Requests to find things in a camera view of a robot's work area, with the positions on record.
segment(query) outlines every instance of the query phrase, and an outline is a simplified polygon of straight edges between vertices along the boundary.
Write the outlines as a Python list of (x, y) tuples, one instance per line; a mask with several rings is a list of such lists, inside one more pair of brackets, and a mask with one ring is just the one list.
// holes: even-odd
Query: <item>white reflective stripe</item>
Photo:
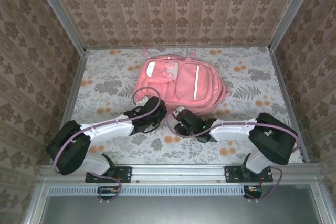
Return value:
[(196, 67), (196, 79), (195, 79), (195, 91), (194, 91), (194, 99), (196, 99), (197, 87), (198, 87), (198, 72), (200, 71), (199, 65)]

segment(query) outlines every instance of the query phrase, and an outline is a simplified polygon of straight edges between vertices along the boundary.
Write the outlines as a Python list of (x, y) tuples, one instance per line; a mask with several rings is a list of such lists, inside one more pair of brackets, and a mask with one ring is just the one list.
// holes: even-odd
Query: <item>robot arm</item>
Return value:
[(262, 127), (252, 124), (275, 125), (296, 132), (271, 116), (261, 113), (255, 119), (245, 121), (223, 121), (216, 118), (202, 120), (191, 111), (179, 107), (173, 116), (180, 122), (174, 127), (175, 131), (184, 136), (208, 132), (196, 137), (201, 143), (217, 142), (223, 140), (251, 141), (257, 150), (249, 153), (241, 166), (241, 172), (246, 180), (260, 174), (271, 164), (286, 165), (292, 153), (295, 138), (284, 131), (272, 127)]
[(68, 144), (60, 155), (56, 166), (62, 175), (68, 175), (78, 169), (84, 172), (93, 172), (98, 175), (105, 174), (110, 169), (114, 169), (115, 165), (112, 160), (106, 155), (91, 154), (88, 152), (88, 149), (116, 137), (145, 132), (149, 126), (157, 127), (167, 114), (165, 104), (162, 100), (159, 107), (153, 113), (143, 118), (132, 120), (132, 118), (136, 116), (145, 115), (152, 111), (157, 104), (158, 97), (152, 97), (150, 99), (145, 97), (142, 101), (137, 103), (138, 106), (136, 108), (131, 111), (126, 111), (124, 114), (112, 120), (83, 125), (79, 125), (75, 120), (69, 121), (48, 144), (47, 152), (52, 160), (55, 160), (61, 147), (71, 136), (76, 132), (90, 127), (90, 130), (79, 134)]

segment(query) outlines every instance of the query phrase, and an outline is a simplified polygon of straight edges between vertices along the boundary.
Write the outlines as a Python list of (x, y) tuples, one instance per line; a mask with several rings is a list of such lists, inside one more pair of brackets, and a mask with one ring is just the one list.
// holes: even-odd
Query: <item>pink backpack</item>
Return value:
[[(168, 110), (183, 106), (194, 114), (204, 115), (213, 112), (230, 95), (225, 93), (216, 69), (195, 60), (195, 51), (190, 58), (162, 55), (152, 59), (147, 49), (142, 50), (148, 60), (141, 68), (135, 90), (146, 86), (157, 89)], [(156, 93), (143, 89), (135, 99), (140, 101), (145, 95), (151, 97)]]

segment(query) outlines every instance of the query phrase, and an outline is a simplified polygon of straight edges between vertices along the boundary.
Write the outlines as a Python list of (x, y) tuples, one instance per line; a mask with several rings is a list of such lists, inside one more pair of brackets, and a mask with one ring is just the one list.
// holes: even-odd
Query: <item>brown damask wallpaper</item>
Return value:
[(304, 0), (276, 55), (312, 162), (336, 206), (336, 0)]
[(268, 44), (290, 0), (60, 0), (87, 47)]
[(46, 0), (0, 0), (0, 223), (20, 223), (79, 56)]

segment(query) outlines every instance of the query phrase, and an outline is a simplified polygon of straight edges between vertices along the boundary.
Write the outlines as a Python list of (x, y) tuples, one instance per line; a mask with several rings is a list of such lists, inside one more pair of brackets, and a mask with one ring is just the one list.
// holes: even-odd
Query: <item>floral tablecloth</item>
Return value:
[[(149, 49), (152, 56), (176, 54), (196, 58), (216, 67), (231, 96), (208, 115), (223, 120), (245, 120), (267, 112), (290, 125), (284, 100), (266, 47)], [(112, 119), (134, 108), (134, 92), (140, 68), (146, 61), (141, 49), (88, 50), (73, 119), (95, 123)], [(242, 163), (255, 147), (234, 139), (202, 144), (174, 136), (164, 122), (148, 134), (120, 137), (92, 147), (116, 164), (228, 164)], [(299, 151), (290, 163), (302, 163)]]

